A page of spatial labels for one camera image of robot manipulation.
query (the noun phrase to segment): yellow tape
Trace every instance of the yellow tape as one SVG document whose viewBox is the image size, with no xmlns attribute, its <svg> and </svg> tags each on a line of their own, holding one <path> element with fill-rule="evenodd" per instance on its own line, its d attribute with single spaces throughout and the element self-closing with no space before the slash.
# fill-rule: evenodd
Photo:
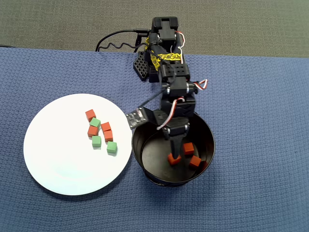
<svg viewBox="0 0 309 232">
<path fill-rule="evenodd" d="M 171 60 L 171 61 L 181 60 L 181 55 L 178 53 L 159 54 L 158 56 L 161 57 L 163 60 Z M 155 69 L 158 71 L 160 67 L 159 62 L 161 60 L 155 57 L 154 55 L 150 55 L 150 57 L 151 57 L 151 61 L 154 64 Z"/>
</svg>

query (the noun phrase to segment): green cube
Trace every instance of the green cube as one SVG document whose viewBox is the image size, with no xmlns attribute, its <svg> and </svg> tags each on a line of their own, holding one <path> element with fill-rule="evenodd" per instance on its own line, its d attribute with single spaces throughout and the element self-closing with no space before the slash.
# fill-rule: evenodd
<svg viewBox="0 0 309 232">
<path fill-rule="evenodd" d="M 91 120 L 90 125 L 93 127 L 99 127 L 100 120 L 96 119 L 95 117 Z"/>
<path fill-rule="evenodd" d="M 100 136 L 92 136 L 92 146 L 100 147 L 101 146 L 101 137 Z"/>
<path fill-rule="evenodd" d="M 117 151 L 117 143 L 115 142 L 108 142 L 107 143 L 107 152 L 109 153 L 116 153 Z"/>
</svg>

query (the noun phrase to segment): foam cube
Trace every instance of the foam cube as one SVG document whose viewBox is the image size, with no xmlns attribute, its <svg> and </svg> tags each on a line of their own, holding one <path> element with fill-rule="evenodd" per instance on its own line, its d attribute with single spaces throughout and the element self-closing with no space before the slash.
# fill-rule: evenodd
<svg viewBox="0 0 309 232">
<path fill-rule="evenodd" d="M 89 137 L 92 137 L 94 135 L 98 135 L 98 128 L 97 127 L 93 127 L 93 126 L 90 126 L 89 127 L 89 130 L 88 130 L 88 136 Z"/>
<path fill-rule="evenodd" d="M 172 153 L 170 153 L 168 156 L 168 161 L 171 166 L 174 166 L 177 163 L 179 163 L 181 159 L 182 157 L 180 155 L 177 157 L 177 159 L 174 159 Z"/>
<path fill-rule="evenodd" d="M 112 142 L 112 131 L 111 130 L 107 130 L 104 132 L 104 138 L 105 138 L 105 142 Z"/>
<path fill-rule="evenodd" d="M 91 120 L 90 125 L 93 127 L 99 127 L 100 120 L 96 119 L 95 117 Z"/>
<path fill-rule="evenodd" d="M 183 144 L 183 150 L 186 156 L 192 155 L 194 153 L 193 143 Z"/>
<path fill-rule="evenodd" d="M 89 110 L 86 112 L 86 116 L 89 122 L 91 122 L 91 120 L 96 117 L 96 114 L 93 110 Z"/>
<path fill-rule="evenodd" d="M 197 157 L 197 156 L 192 156 L 191 161 L 190 161 L 190 163 L 189 163 L 189 166 L 190 166 L 191 168 L 196 169 L 196 168 L 199 167 L 199 164 L 200 164 L 200 163 L 201 163 L 201 159 L 200 159 L 199 157 Z"/>
<path fill-rule="evenodd" d="M 107 152 L 109 153 L 116 153 L 117 151 L 117 143 L 115 142 L 108 142 L 107 143 Z"/>
<path fill-rule="evenodd" d="M 110 131 L 111 130 L 110 123 L 106 122 L 106 123 L 101 124 L 101 128 L 102 128 L 102 131 Z"/>
<path fill-rule="evenodd" d="M 92 146 L 100 147 L 101 146 L 101 137 L 100 136 L 92 136 Z"/>
</svg>

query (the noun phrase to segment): white wire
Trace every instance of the white wire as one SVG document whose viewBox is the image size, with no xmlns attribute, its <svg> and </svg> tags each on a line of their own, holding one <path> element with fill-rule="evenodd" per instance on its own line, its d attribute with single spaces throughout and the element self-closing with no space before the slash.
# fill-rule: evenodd
<svg viewBox="0 0 309 232">
<path fill-rule="evenodd" d="M 182 35 L 182 38 L 183 38 L 183 44 L 182 44 L 181 48 L 183 48 L 184 43 L 185 43 L 184 35 L 183 35 L 181 32 L 177 32 L 177 33 L 179 33 L 179 34 L 181 34 L 181 35 Z"/>
<path fill-rule="evenodd" d="M 200 81 L 198 84 L 197 83 L 194 83 L 194 85 L 199 88 L 200 90 L 205 90 L 207 88 L 207 83 L 208 83 L 208 80 L 205 79 L 205 80 L 202 80 Z"/>
<path fill-rule="evenodd" d="M 183 50 L 182 47 L 178 47 L 180 49 L 180 63 L 183 64 Z"/>
<path fill-rule="evenodd" d="M 168 118 L 164 121 L 164 123 L 162 123 L 161 126 L 157 127 L 156 129 L 157 130 L 160 130 L 161 128 L 163 128 L 164 126 L 166 126 L 166 124 L 169 123 L 169 121 L 173 118 L 174 116 L 174 111 L 175 111 L 175 108 L 176 108 L 176 105 L 177 105 L 177 101 L 178 100 L 182 100 L 184 102 L 184 98 L 183 97 L 180 97 L 180 98 L 177 98 L 173 101 L 173 104 L 172 104 L 172 107 L 170 109 L 170 113 L 169 113 L 169 116 Z"/>
</svg>

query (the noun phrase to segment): black cable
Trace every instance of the black cable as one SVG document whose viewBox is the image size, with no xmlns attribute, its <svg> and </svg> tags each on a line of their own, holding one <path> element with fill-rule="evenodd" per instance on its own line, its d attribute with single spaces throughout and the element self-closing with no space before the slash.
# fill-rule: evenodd
<svg viewBox="0 0 309 232">
<path fill-rule="evenodd" d="M 0 47 L 13 47 L 13 46 L 9 46 L 9 45 L 0 44 Z"/>
<path fill-rule="evenodd" d="M 110 47 L 110 45 L 114 46 L 114 47 L 117 48 L 117 49 L 122 48 L 123 45 L 127 45 L 127 46 L 129 46 L 129 47 L 131 47 L 131 48 L 137 49 L 137 48 L 139 48 L 139 47 L 141 47 L 141 46 L 143 46 L 143 45 L 148 45 L 148 44 L 146 44 L 146 43 L 140 43 L 140 44 L 137 45 L 137 46 L 132 46 L 132 45 L 130 45 L 129 43 L 122 43 L 119 47 L 117 47 L 115 44 L 109 43 L 106 47 L 102 47 L 102 46 L 98 47 L 98 52 L 100 51 L 100 48 L 102 48 L 102 49 L 108 49 L 108 48 Z"/>
<path fill-rule="evenodd" d="M 156 97 L 159 96 L 161 93 L 163 93 L 168 87 L 170 87 L 170 86 L 173 84 L 173 82 L 175 81 L 176 75 L 177 75 L 175 67 L 172 66 L 172 65 L 170 64 L 170 62 L 167 62 L 166 60 L 163 60 L 160 56 L 158 56 L 158 55 L 156 55 L 155 53 L 153 53 L 153 52 L 150 50 L 150 46 L 148 46 L 148 49 L 147 49 L 147 50 L 148 50 L 148 52 L 149 52 L 150 54 L 152 54 L 152 55 L 154 55 L 155 57 L 157 57 L 157 58 L 160 59 L 160 62 L 159 62 L 159 63 L 160 63 L 160 67 L 161 67 L 162 64 L 167 64 L 167 65 L 169 65 L 169 66 L 173 69 L 174 74 L 173 74 L 173 79 L 172 79 L 172 81 L 171 81 L 169 84 L 167 84 L 166 87 L 162 88 L 159 92 L 157 92 L 157 93 L 154 94 L 152 97 L 150 97 L 149 99 L 147 99 L 146 101 L 144 101 L 138 108 L 143 107 L 143 106 L 146 105 L 148 102 L 152 101 L 154 98 L 156 98 Z"/>
<path fill-rule="evenodd" d="M 106 40 L 108 37 L 111 37 L 111 36 L 113 36 L 113 35 L 115 35 L 115 34 L 119 34 L 119 33 L 123 33 L 123 32 L 137 32 L 137 31 L 136 31 L 135 29 L 130 29 L 130 30 L 119 30 L 119 31 L 115 31 L 115 32 L 113 32 L 113 33 L 111 33 L 111 34 L 105 36 L 103 39 L 101 39 L 101 40 L 98 42 L 97 47 L 96 47 L 96 52 L 98 52 L 98 47 L 100 46 L 100 44 L 101 44 L 104 40 Z"/>
</svg>

